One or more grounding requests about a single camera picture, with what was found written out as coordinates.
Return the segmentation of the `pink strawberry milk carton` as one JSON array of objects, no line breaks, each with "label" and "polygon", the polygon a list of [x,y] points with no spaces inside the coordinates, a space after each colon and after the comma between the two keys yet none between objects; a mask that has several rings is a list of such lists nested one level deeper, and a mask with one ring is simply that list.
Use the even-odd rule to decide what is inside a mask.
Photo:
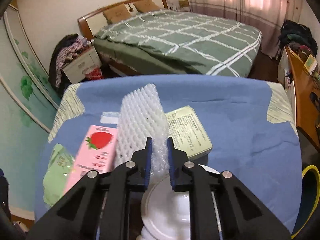
[{"label": "pink strawberry milk carton", "polygon": [[118,130],[92,125],[89,127],[68,175],[64,193],[70,190],[87,172],[99,174],[113,170]]}]

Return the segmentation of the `green wet wipes pack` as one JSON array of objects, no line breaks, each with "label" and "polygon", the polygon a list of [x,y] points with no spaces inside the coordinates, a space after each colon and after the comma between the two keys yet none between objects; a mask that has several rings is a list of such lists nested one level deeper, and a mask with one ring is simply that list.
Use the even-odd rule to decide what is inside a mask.
[{"label": "green wet wipes pack", "polygon": [[61,144],[53,147],[43,178],[43,200],[52,207],[62,196],[74,158]]}]

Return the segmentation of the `white foam fruit net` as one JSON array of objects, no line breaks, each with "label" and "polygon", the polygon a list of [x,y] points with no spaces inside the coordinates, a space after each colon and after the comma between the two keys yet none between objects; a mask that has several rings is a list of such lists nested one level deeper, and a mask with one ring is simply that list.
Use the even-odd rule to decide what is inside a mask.
[{"label": "white foam fruit net", "polygon": [[153,83],[123,97],[117,129],[115,167],[129,161],[133,152],[144,149],[146,140],[150,137],[150,182],[156,183],[169,173],[169,124]]}]

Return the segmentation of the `yellow rim trash bin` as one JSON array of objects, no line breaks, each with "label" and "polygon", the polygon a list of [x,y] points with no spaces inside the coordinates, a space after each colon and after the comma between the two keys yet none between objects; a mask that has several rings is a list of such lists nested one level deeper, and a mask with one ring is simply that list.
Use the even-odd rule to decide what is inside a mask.
[{"label": "yellow rim trash bin", "polygon": [[297,239],[307,222],[315,212],[319,203],[319,170],[315,165],[306,166],[302,170],[302,194],[299,213],[291,238]]}]

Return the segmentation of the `blue star tablecloth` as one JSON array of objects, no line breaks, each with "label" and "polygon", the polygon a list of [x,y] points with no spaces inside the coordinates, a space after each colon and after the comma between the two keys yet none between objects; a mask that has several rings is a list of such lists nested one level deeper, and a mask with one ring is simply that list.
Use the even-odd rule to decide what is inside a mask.
[{"label": "blue star tablecloth", "polygon": [[237,176],[289,229],[298,216],[302,190],[299,138],[292,120],[271,123],[267,111],[272,96],[283,93],[278,83],[228,76],[142,75],[83,82],[76,95],[84,105],[81,116],[67,120],[47,143],[36,178],[35,218],[48,206],[43,177],[53,147],[61,144],[75,155],[91,125],[103,112],[118,112],[123,97],[152,83],[165,112],[194,109],[213,148],[206,165]]}]

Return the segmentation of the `small white paper slip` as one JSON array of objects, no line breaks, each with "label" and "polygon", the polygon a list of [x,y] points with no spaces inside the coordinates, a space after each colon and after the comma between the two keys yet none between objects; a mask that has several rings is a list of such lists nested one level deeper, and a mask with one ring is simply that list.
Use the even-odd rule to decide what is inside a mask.
[{"label": "small white paper slip", "polygon": [[101,124],[117,124],[119,120],[119,112],[102,112],[100,117]]}]

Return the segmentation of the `sliding wardrobe door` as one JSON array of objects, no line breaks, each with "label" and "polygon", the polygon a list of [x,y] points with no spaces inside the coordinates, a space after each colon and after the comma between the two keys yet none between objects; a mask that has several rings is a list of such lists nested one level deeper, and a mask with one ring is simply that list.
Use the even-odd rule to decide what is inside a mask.
[{"label": "sliding wardrobe door", "polygon": [[60,98],[33,50],[16,0],[1,16],[1,169],[9,182],[9,210],[31,219],[40,153]]}]

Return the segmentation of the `red plastic bucket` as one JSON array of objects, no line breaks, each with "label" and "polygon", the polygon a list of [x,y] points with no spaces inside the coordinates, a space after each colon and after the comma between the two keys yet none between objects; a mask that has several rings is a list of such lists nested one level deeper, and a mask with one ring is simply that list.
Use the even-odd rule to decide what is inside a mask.
[{"label": "red plastic bucket", "polygon": [[104,78],[100,67],[96,65],[84,69],[82,73],[84,74],[85,78],[90,81],[101,80]]}]

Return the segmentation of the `white bedside table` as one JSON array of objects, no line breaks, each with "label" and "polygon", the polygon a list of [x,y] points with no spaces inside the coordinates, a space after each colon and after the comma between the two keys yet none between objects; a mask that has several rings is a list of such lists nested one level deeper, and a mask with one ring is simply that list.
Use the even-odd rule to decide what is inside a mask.
[{"label": "white bedside table", "polygon": [[85,78],[82,72],[91,66],[101,66],[100,58],[93,46],[84,50],[70,63],[66,63],[62,70],[71,83],[79,83]]}]

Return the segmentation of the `green plaid duvet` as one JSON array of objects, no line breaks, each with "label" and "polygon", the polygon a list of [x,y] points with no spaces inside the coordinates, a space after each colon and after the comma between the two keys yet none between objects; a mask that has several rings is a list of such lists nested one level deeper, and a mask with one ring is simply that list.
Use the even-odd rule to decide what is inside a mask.
[{"label": "green plaid duvet", "polygon": [[95,40],[139,49],[169,65],[168,73],[248,77],[262,36],[238,21],[162,9],[102,27]]}]

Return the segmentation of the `clothes pile on nightstand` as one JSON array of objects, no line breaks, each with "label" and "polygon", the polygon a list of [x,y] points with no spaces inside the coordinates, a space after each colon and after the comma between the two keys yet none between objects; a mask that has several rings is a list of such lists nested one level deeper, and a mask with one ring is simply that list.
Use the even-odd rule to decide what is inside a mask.
[{"label": "clothes pile on nightstand", "polygon": [[71,84],[67,81],[66,75],[63,74],[63,66],[66,61],[71,62],[88,47],[87,38],[78,34],[71,34],[66,35],[54,48],[49,66],[48,81],[59,97],[62,97],[67,86]]}]

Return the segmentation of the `dark clothes pile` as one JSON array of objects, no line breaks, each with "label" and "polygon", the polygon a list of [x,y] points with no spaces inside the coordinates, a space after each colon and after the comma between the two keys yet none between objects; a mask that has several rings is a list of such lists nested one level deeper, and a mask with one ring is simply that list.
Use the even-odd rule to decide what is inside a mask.
[{"label": "dark clothes pile", "polygon": [[280,29],[278,37],[279,48],[283,49],[286,45],[296,42],[300,45],[307,46],[314,56],[317,55],[317,42],[313,38],[310,29],[291,20],[285,20]]}]

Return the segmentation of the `brown pillow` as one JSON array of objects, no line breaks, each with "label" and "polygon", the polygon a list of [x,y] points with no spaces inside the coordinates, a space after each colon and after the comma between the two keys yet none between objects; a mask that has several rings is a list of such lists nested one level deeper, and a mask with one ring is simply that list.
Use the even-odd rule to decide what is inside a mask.
[{"label": "brown pillow", "polygon": [[107,19],[107,22],[110,24],[127,20],[132,16],[127,10],[125,4],[120,4],[118,6],[107,9],[103,11],[103,15]]},{"label": "brown pillow", "polygon": [[152,0],[140,0],[133,3],[136,10],[141,13],[151,12],[160,10],[160,7],[157,6]]}]

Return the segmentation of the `pink white curtain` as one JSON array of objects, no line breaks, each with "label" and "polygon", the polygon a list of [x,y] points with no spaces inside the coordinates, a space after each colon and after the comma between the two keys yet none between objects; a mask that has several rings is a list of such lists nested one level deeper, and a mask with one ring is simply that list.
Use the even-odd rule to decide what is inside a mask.
[{"label": "pink white curtain", "polygon": [[259,29],[261,51],[275,56],[285,20],[298,22],[304,0],[188,0],[192,12],[236,20]]}]

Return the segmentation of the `right brown pillow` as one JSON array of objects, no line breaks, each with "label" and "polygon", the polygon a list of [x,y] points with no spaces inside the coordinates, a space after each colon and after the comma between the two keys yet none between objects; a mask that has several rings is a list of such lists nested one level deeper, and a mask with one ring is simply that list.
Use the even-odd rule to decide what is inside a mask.
[{"label": "right brown pillow", "polygon": [[157,6],[152,0],[140,0],[133,3],[136,10],[141,13],[151,12],[160,10],[160,7]]}]

